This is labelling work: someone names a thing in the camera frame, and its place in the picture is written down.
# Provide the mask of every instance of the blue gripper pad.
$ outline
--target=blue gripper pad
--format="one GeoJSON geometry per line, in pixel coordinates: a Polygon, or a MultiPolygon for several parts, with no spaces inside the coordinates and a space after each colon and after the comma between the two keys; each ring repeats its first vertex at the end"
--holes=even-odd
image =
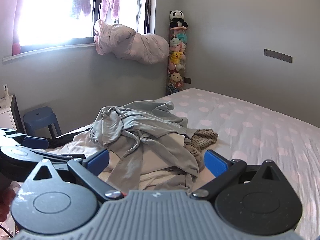
{"type": "Polygon", "coordinates": [[[26,136],[21,143],[22,146],[33,148],[33,149],[47,149],[49,146],[49,142],[47,139],[44,138],[38,138],[38,137],[32,137],[32,136],[26,136]]]}
{"type": "Polygon", "coordinates": [[[82,161],[82,166],[98,176],[109,164],[109,151],[103,149],[82,161]]]}
{"type": "Polygon", "coordinates": [[[218,177],[231,166],[231,162],[213,150],[204,153],[204,165],[215,176],[218,177]]]}

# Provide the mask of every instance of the pile of clothes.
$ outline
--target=pile of clothes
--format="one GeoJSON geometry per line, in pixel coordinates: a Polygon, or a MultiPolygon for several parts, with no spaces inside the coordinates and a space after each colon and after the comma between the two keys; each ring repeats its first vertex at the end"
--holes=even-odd
{"type": "Polygon", "coordinates": [[[172,102],[157,101],[104,107],[92,125],[82,128],[89,130],[53,152],[88,156],[108,149],[110,162],[99,177],[125,193],[131,189],[190,192],[204,169],[201,151],[214,144],[218,134],[187,128],[187,119],[171,114],[173,109],[172,102]]]}

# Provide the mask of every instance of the gray gripper housing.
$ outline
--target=gray gripper housing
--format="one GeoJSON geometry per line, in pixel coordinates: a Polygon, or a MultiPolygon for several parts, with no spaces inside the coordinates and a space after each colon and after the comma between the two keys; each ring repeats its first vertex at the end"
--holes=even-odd
{"type": "Polygon", "coordinates": [[[208,201],[190,199],[182,190],[131,190],[121,200],[103,203],[91,221],[74,231],[37,235],[22,230],[14,239],[302,240],[292,230],[276,236],[254,236],[237,231],[220,219],[208,201]]]}

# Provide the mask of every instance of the metal screw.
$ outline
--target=metal screw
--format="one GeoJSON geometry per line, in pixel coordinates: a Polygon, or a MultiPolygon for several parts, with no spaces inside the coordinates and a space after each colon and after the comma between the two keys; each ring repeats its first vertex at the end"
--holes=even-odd
{"type": "Polygon", "coordinates": [[[197,189],[196,191],[194,191],[192,193],[192,195],[197,198],[204,198],[204,197],[209,196],[209,191],[207,191],[205,189],[197,189]]]}
{"type": "Polygon", "coordinates": [[[116,199],[116,198],[122,197],[122,193],[118,190],[115,190],[115,189],[108,190],[104,195],[107,198],[111,198],[111,199],[116,199]]]}

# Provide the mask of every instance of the pink blanket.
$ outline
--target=pink blanket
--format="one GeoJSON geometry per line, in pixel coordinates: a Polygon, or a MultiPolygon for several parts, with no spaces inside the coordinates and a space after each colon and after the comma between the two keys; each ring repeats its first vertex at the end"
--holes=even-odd
{"type": "Polygon", "coordinates": [[[119,59],[155,64],[168,59],[169,44],[155,34],[141,35],[121,24],[107,25],[98,20],[94,25],[96,50],[100,55],[110,52],[119,59]]]}

